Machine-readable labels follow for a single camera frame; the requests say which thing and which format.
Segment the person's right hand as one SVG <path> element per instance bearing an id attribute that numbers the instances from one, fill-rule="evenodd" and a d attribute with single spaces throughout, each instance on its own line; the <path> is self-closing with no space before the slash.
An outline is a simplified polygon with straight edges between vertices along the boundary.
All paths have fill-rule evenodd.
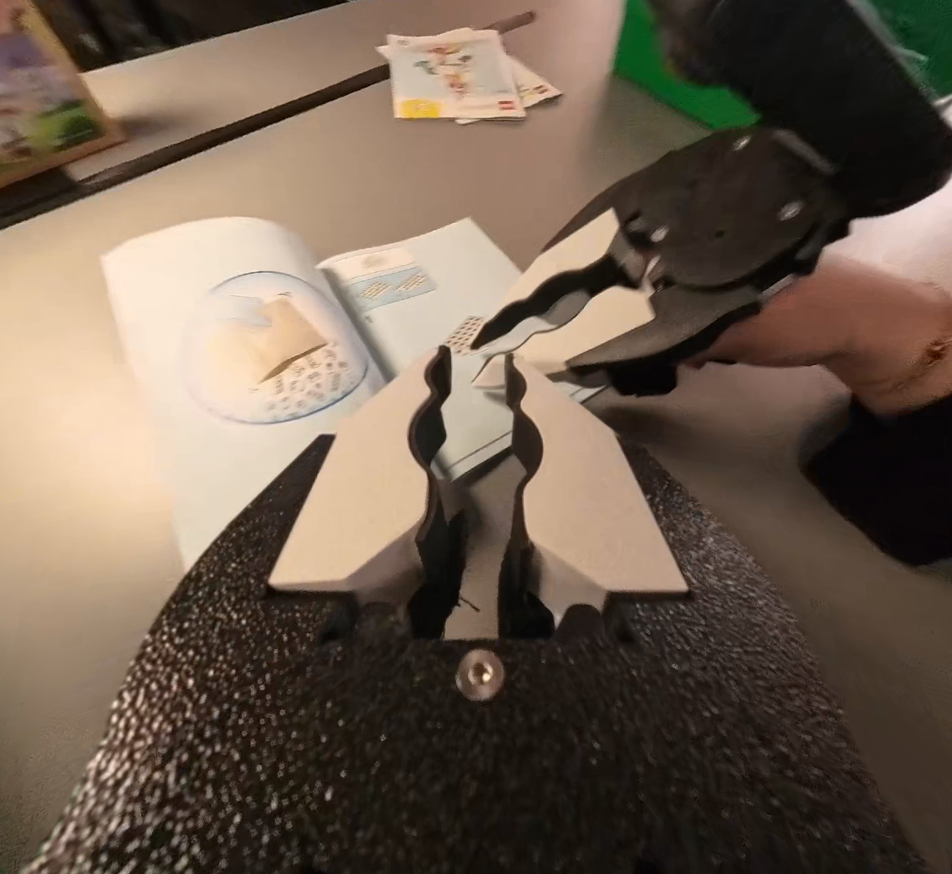
<path id="1" fill-rule="evenodd" d="M 819 366 L 867 411 L 907 414 L 950 396 L 950 293 L 825 251 L 813 272 L 685 360 L 707 363 Z"/>

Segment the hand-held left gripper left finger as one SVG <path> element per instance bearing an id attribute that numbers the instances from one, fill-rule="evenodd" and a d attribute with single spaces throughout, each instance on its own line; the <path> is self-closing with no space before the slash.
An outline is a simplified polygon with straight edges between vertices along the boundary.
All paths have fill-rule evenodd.
<path id="1" fill-rule="evenodd" d="M 432 464 L 446 441 L 452 354 L 438 345 L 347 418 L 280 548 L 276 592 L 346 594 L 361 606 L 452 613 L 465 519 L 446 516 Z"/>

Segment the green plastic bin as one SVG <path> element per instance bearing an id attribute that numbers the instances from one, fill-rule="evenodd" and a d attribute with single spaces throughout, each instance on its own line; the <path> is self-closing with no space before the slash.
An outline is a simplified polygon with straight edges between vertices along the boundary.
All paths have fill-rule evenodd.
<path id="1" fill-rule="evenodd" d="M 950 0 L 867 0 L 896 52 L 925 82 L 933 103 L 950 103 Z M 690 82 L 663 52 L 646 0 L 624 0 L 615 76 L 707 129 L 748 126 L 758 113 L 730 89 Z"/>

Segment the light blue instruction booklet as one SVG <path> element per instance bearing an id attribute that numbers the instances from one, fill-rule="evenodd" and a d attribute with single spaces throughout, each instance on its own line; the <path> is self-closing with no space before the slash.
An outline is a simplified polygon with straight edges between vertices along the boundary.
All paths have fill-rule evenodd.
<path id="1" fill-rule="evenodd" d="M 216 217 L 100 263 L 184 570 L 318 435 L 440 344 L 453 382 L 437 472 L 460 478 L 508 449 L 511 415 L 471 385 L 468 344 L 518 271 L 469 217 L 322 262 L 280 225 Z"/>

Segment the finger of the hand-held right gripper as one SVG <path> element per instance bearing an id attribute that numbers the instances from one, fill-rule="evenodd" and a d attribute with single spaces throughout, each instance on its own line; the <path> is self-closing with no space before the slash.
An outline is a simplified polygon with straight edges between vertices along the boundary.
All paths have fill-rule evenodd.
<path id="1" fill-rule="evenodd" d="M 471 339 L 478 351 L 529 320 L 565 324 L 611 287 L 633 289 L 633 246 L 614 210 L 603 210 L 544 248 L 505 293 Z"/>
<path id="2" fill-rule="evenodd" d="M 478 390 L 499 390 L 505 380 L 505 356 L 512 354 L 556 382 L 578 384 L 590 374 L 569 371 L 572 357 L 587 353 L 654 318 L 648 292 L 612 286 L 596 296 L 565 296 L 544 315 L 518 320 L 502 336 L 480 345 L 484 363 L 471 380 Z"/>

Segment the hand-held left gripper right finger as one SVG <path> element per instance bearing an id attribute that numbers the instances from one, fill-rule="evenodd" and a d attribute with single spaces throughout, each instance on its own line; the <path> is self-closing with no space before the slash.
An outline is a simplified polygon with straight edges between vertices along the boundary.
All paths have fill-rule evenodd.
<path id="1" fill-rule="evenodd" d="M 504 360 L 521 469 L 499 569 L 499 636 L 551 637 L 573 607 L 684 600 L 688 582 L 611 427 L 515 356 Z"/>

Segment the small instruction booklet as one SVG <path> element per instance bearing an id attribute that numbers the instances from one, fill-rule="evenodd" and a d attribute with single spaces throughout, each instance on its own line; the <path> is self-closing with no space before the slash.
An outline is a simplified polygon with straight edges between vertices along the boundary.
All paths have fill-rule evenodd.
<path id="1" fill-rule="evenodd" d="M 498 114 L 498 116 L 472 116 L 456 117 L 454 123 L 469 125 L 481 119 L 523 119 L 529 107 L 539 106 L 547 101 L 553 101 L 562 95 L 550 82 L 539 74 L 523 65 L 517 58 L 508 56 L 508 67 L 512 76 L 514 86 L 517 89 L 521 113 Z"/>
<path id="2" fill-rule="evenodd" d="M 395 119 L 523 119 L 524 107 L 496 30 L 388 34 L 376 52 L 389 70 Z"/>

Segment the cardboard toy set box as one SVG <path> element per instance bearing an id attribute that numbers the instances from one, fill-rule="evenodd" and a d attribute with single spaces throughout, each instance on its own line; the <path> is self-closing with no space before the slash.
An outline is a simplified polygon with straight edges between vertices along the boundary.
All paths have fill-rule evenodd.
<path id="1" fill-rule="evenodd" d="M 1 187 L 123 143 L 32 0 L 1 0 Z"/>

